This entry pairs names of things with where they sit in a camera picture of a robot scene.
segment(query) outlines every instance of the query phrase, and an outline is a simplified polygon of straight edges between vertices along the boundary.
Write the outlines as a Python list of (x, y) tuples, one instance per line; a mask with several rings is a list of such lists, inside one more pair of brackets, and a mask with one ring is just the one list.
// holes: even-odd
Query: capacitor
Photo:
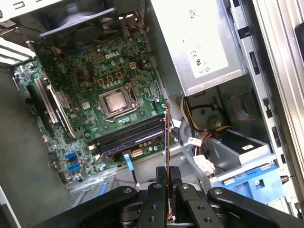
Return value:
[(34, 64), (29, 63), (29, 64), (28, 64), (28, 67), (29, 67), (29, 69), (34, 69)]

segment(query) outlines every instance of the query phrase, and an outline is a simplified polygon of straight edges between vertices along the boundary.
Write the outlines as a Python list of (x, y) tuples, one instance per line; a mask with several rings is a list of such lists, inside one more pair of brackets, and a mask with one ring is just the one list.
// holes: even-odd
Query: chip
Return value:
[(125, 113), (130, 113), (139, 108), (131, 83), (98, 96), (104, 115), (110, 122)]
[(118, 111), (119, 109), (123, 109), (127, 107), (127, 102), (124, 98), (124, 94), (122, 91), (114, 92), (105, 97), (107, 106), (109, 107), (110, 113)]
[(104, 85), (104, 81), (102, 79), (99, 79), (98, 81), (99, 86), (103, 86)]
[(108, 76), (108, 77), (106, 77), (107, 79), (108, 79), (108, 82), (113, 82), (114, 81), (114, 79), (113, 79), (113, 77), (110, 75), (110, 76)]
[(117, 79), (122, 79), (123, 74), (121, 72), (118, 72), (118, 73), (116, 73), (116, 77), (117, 77)]

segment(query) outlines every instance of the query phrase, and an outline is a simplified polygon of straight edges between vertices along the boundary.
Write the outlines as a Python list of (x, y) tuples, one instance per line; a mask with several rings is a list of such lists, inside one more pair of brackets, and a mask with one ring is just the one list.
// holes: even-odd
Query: screw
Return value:
[(189, 189), (189, 188), (190, 188), (190, 186), (189, 186), (188, 184), (183, 184), (181, 187), (182, 187), (183, 189)]
[(161, 184), (154, 184), (153, 187), (156, 188), (156, 189), (160, 189), (162, 187), (162, 185)]
[(123, 190), (123, 193), (130, 193), (132, 190), (130, 188), (126, 188), (125, 190)]
[(214, 192), (215, 194), (217, 194), (217, 195), (223, 193), (222, 190), (220, 190), (220, 189), (214, 189), (213, 192)]

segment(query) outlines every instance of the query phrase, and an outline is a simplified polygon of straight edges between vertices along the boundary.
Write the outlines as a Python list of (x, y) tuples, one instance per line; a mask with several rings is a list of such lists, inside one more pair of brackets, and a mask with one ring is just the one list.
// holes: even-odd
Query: ce marking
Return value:
[(197, 58), (197, 54), (196, 54), (196, 51), (191, 51), (191, 54), (192, 54), (192, 58)]
[(197, 58), (197, 57), (198, 57), (198, 56), (196, 55), (196, 51), (192, 51), (191, 54), (192, 54), (192, 58)]

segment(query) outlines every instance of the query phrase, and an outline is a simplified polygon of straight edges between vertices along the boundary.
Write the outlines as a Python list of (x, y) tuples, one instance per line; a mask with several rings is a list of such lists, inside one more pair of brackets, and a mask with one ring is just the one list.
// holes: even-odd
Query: yellow wire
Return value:
[(186, 115), (185, 115), (185, 111), (184, 111), (184, 108), (183, 108), (183, 102), (184, 102), (184, 98), (182, 97), (181, 98), (181, 101), (180, 101), (180, 111), (181, 111), (181, 114), (182, 114), (182, 116), (184, 117), (184, 119), (187, 121), (187, 123), (189, 124), (189, 121), (188, 121), (188, 119), (187, 119), (187, 117), (186, 117)]
[(222, 130), (225, 130), (227, 128), (231, 128), (231, 126), (222, 126), (222, 127), (218, 127), (216, 130), (219, 132), (219, 131), (222, 131)]
[(193, 126), (194, 126), (195, 128), (197, 128), (197, 129), (199, 129), (198, 126), (196, 125), (196, 123), (194, 122), (194, 119), (192, 118), (192, 113), (191, 113), (191, 111), (190, 111), (189, 106), (188, 106), (187, 103), (186, 103), (186, 107), (187, 107), (187, 111), (188, 111), (188, 114), (189, 114), (189, 116), (190, 116), (190, 120), (191, 120)]

